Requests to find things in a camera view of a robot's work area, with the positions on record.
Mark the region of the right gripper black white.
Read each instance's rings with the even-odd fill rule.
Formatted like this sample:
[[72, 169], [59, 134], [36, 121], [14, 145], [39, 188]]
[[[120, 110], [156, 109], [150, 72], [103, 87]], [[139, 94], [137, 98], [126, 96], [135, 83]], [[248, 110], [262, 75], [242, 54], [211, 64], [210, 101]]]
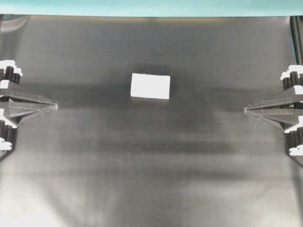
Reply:
[[280, 127], [289, 141], [289, 155], [303, 155], [303, 66], [290, 65], [281, 74], [284, 90], [244, 108], [244, 113]]

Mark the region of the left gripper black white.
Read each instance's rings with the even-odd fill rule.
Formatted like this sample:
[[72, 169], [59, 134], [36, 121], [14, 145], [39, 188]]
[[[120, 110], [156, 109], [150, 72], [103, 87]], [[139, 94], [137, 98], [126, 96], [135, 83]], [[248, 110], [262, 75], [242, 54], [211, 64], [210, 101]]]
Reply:
[[[0, 61], [0, 158], [4, 159], [14, 148], [17, 127], [36, 116], [57, 110], [51, 99], [31, 93], [19, 85], [22, 70], [14, 60]], [[14, 102], [11, 99], [28, 101]]]

